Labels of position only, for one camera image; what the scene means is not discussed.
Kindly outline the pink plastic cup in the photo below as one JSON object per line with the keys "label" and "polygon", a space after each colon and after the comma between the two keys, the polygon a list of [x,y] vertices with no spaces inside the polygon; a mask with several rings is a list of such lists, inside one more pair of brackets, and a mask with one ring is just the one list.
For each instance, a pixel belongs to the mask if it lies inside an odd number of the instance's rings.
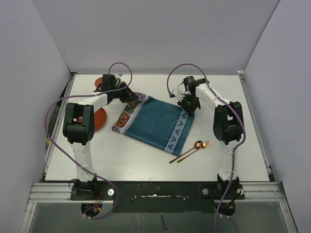
{"label": "pink plastic cup", "polygon": [[94,82],[95,87],[98,87],[99,85],[101,85],[102,82],[103,82],[102,77],[98,77]]}

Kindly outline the blue patterned placemat cloth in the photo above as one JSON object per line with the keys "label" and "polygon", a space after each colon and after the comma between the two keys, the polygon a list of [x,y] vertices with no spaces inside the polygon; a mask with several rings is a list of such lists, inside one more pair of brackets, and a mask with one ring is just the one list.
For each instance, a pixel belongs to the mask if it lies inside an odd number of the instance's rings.
{"label": "blue patterned placemat cloth", "polygon": [[140,92],[127,102],[112,131],[123,134],[174,156],[181,155],[194,116],[183,108]]}

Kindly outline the red round plate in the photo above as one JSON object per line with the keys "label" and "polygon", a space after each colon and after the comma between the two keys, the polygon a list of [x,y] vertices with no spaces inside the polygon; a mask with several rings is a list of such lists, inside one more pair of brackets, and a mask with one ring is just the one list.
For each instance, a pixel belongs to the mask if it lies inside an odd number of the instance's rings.
{"label": "red round plate", "polygon": [[100,108],[96,112],[93,112],[91,108],[86,108],[82,116],[75,118],[74,122],[81,124],[88,133],[91,133],[100,130],[104,126],[106,118],[107,115],[104,108]]}

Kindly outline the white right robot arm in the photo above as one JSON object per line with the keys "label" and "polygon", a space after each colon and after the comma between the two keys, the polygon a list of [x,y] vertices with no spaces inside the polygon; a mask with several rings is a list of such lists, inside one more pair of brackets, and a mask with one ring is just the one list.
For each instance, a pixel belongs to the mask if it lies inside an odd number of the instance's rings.
{"label": "white right robot arm", "polygon": [[245,139],[242,105],[221,96],[205,78],[195,80],[193,76],[187,76],[182,84],[185,92],[182,93],[178,88],[168,91],[171,98],[177,98],[180,107],[193,116],[201,108],[202,101],[214,113],[212,129],[220,143],[221,154],[218,176],[223,181],[216,186],[216,192],[219,197],[226,199],[234,192],[233,185],[226,181],[234,180],[238,176],[237,147]]}

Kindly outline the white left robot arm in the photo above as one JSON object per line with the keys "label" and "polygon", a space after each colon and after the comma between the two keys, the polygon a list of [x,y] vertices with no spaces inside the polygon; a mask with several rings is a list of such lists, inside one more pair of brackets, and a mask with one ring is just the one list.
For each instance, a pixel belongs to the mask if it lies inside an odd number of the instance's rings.
{"label": "white left robot arm", "polygon": [[73,150],[77,176],[74,185],[82,187],[82,194],[89,200],[98,196],[99,187],[92,164],[90,141],[95,133],[95,112],[119,99],[122,103],[138,100],[139,97],[121,80],[122,74],[104,74],[102,83],[93,95],[78,103],[68,103],[65,109],[63,135]]}

